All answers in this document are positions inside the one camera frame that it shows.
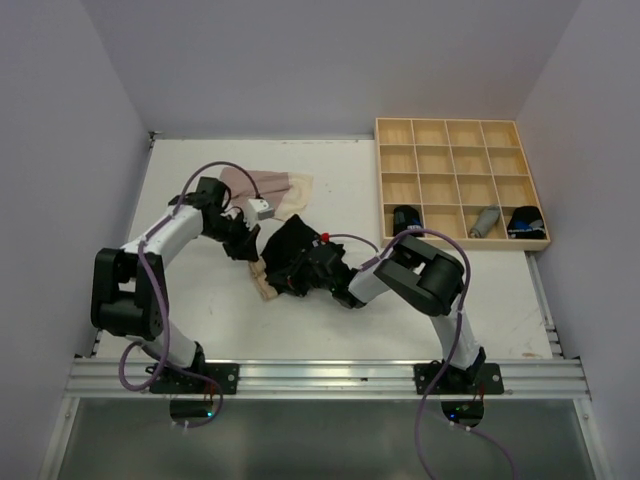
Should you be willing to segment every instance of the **gray object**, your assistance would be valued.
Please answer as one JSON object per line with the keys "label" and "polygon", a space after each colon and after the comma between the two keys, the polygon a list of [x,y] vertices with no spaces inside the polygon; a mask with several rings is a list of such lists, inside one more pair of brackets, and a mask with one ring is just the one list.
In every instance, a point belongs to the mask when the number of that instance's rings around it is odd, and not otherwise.
{"label": "gray object", "polygon": [[500,207],[498,205],[489,205],[482,211],[475,225],[469,230],[469,236],[471,238],[486,237],[499,218]]}

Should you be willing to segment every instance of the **white wall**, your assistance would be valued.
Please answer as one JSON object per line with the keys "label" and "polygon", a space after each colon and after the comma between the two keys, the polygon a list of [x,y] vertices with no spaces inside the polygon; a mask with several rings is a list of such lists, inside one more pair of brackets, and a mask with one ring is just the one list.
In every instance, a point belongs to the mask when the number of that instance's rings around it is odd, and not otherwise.
{"label": "white wall", "polygon": [[187,137],[515,118],[579,0],[83,0],[145,124]]}
{"label": "white wall", "polygon": [[620,478],[640,475],[640,2],[584,0],[518,125],[549,227],[540,269]]}
{"label": "white wall", "polygon": [[37,475],[146,133],[77,0],[0,2],[0,465]]}

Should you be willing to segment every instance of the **fabric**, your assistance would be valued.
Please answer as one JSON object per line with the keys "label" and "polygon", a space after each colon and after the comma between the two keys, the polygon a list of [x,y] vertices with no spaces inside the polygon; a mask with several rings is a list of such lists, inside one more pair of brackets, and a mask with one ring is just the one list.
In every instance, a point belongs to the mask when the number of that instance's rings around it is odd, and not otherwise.
{"label": "fabric", "polygon": [[[309,203],[313,176],[303,173],[249,170],[258,190],[275,211],[274,218],[286,221],[301,213]],[[225,167],[220,180],[231,189],[231,205],[242,207],[255,193],[251,182],[237,168]]]}
{"label": "fabric", "polygon": [[286,271],[303,251],[313,248],[320,234],[302,221],[299,215],[292,216],[267,240],[260,254],[266,264],[267,275]]}
{"label": "fabric", "polygon": [[484,238],[491,231],[493,226],[500,218],[500,207],[498,205],[489,205],[485,208],[476,223],[469,230],[469,237]]}
{"label": "fabric", "polygon": [[265,302],[273,300],[278,296],[278,291],[267,283],[267,274],[265,268],[267,264],[264,263],[262,257],[257,262],[249,262],[249,273],[253,284],[258,289],[258,293]]}
{"label": "fabric", "polygon": [[509,238],[547,238],[547,230],[538,207],[518,207],[507,225]]}

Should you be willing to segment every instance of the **pink cloth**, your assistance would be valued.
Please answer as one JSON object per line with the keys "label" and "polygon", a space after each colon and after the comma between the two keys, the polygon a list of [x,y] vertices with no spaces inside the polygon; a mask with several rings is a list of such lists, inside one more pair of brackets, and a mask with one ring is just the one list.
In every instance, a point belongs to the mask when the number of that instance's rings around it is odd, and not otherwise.
{"label": "pink cloth", "polygon": [[[249,170],[258,190],[275,211],[274,218],[288,220],[296,213],[301,213],[311,198],[313,177],[301,173],[266,172]],[[238,169],[225,167],[220,180],[231,189],[231,204],[242,207],[247,199],[255,196],[251,182]]]}

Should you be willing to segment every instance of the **beige cloth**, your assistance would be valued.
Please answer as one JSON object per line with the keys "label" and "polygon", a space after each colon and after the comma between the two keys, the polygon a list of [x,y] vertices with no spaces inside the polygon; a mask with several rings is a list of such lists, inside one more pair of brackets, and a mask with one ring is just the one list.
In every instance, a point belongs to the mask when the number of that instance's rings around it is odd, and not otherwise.
{"label": "beige cloth", "polygon": [[267,274],[264,273],[265,268],[267,268],[267,265],[262,257],[257,262],[249,262],[249,272],[251,273],[253,284],[258,289],[262,299],[267,302],[276,298],[278,291],[267,283]]}
{"label": "beige cloth", "polygon": [[[261,170],[249,170],[248,173],[258,185],[260,195],[273,207],[274,218],[278,220],[287,221],[301,213],[309,203],[312,175]],[[251,182],[237,168],[223,168],[220,180],[231,189],[231,205],[242,207],[247,199],[255,197]]]}

